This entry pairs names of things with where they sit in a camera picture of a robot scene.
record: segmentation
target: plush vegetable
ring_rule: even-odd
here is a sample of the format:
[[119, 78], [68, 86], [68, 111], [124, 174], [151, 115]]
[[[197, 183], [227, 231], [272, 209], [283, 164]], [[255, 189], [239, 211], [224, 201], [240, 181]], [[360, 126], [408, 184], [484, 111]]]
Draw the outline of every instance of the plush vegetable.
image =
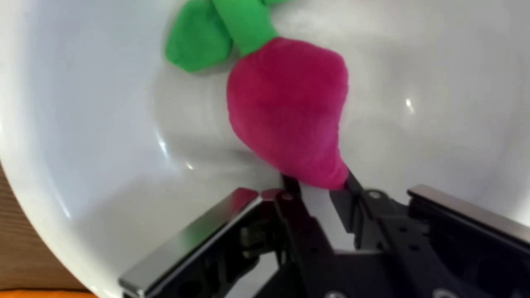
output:
[[214, 0], [242, 57], [227, 85], [230, 125], [282, 174], [340, 189], [348, 178], [338, 148], [346, 65], [330, 50], [278, 37], [268, 4], [275, 0]]

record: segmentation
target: white bowl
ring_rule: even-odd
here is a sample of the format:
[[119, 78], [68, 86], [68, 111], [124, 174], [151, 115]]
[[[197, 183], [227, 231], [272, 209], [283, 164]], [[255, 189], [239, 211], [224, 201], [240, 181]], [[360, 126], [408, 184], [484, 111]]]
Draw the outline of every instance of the white bowl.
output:
[[[278, 174], [234, 138], [227, 68], [162, 45], [179, 0], [2, 0], [0, 158], [38, 234], [100, 297], [235, 187]], [[530, 4], [290, 0], [285, 37], [333, 48], [343, 153], [369, 187], [429, 184], [530, 224]]]

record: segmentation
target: green leaves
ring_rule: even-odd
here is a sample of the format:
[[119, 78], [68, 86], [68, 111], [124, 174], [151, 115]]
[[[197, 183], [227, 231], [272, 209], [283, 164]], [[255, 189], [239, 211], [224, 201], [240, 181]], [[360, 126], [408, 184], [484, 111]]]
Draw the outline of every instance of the green leaves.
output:
[[[255, 0], [277, 5], [285, 0]], [[169, 29], [166, 58], [184, 72], [196, 73], [224, 63], [234, 48], [214, 0], [187, 0]]]

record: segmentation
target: wooden surface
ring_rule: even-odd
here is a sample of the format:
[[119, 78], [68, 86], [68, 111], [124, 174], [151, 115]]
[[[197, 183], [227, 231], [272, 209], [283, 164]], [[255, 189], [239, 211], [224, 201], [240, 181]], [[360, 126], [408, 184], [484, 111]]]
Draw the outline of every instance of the wooden surface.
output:
[[0, 290], [83, 290], [38, 239], [0, 168]]

